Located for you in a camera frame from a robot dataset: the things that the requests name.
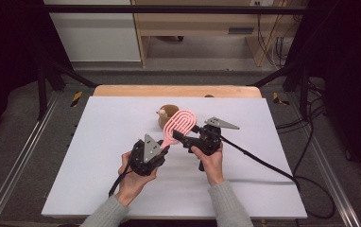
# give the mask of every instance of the white tabletop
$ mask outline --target white tabletop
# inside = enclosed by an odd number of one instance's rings
[[[216,116],[240,127],[222,135],[260,159],[291,173],[266,100],[236,97],[90,97],[42,215],[84,217],[108,198],[121,154],[146,133],[163,139],[156,112],[165,104],[190,110],[198,125]],[[189,136],[198,137],[193,132]],[[224,143],[223,171],[252,218],[307,218],[296,186]],[[214,218],[199,160],[171,146],[159,168],[130,204],[129,218]]]

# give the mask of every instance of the black robotic gripper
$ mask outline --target black robotic gripper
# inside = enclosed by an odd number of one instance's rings
[[[199,133],[200,137],[189,137],[184,136],[179,131],[173,131],[173,137],[176,140],[179,140],[184,148],[188,148],[188,152],[192,153],[191,147],[195,146],[199,148],[205,155],[212,155],[214,154],[221,145],[221,129],[215,126],[211,125],[205,125],[204,127],[200,128],[198,126],[195,126],[192,129],[193,132]],[[200,161],[200,164],[198,166],[198,169],[200,171],[204,171],[204,165]]]
[[[134,144],[133,154],[130,157],[130,167],[131,169],[139,174],[140,176],[149,176],[151,172],[159,166],[163,165],[165,162],[164,156],[168,153],[169,146],[166,146],[158,155],[153,157],[147,163],[144,162],[145,159],[145,142],[139,140]]]

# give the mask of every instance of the wooden cabinet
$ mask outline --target wooden cabinet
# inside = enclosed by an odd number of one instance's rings
[[[130,5],[128,0],[43,0],[48,5]],[[140,61],[133,17],[120,13],[51,13],[72,62]]]
[[[303,2],[293,0],[275,0],[272,6],[289,7]],[[249,6],[250,0],[132,0],[132,5],[168,5],[168,6]],[[261,15],[260,27],[258,15],[228,14],[176,14],[176,13],[138,13],[134,14],[138,33],[142,62],[146,63],[148,37],[150,36],[245,36],[257,66],[262,66],[265,51],[258,43],[258,31],[263,36],[267,48],[273,37],[293,37],[299,21],[292,15]],[[234,34],[232,29],[245,31]]]

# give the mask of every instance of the hand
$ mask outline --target hand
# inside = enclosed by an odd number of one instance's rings
[[[211,186],[224,182],[224,177],[222,175],[222,143],[219,146],[219,149],[210,156],[205,155],[199,148],[195,146],[192,146],[191,150],[203,163],[204,170],[207,174],[208,183]]]
[[[122,166],[118,169],[118,174],[122,174],[127,166],[130,152],[122,154]],[[142,191],[146,183],[157,178],[157,168],[149,176],[143,177],[128,168],[128,174],[119,184],[119,192],[116,198],[122,205],[128,206]]]

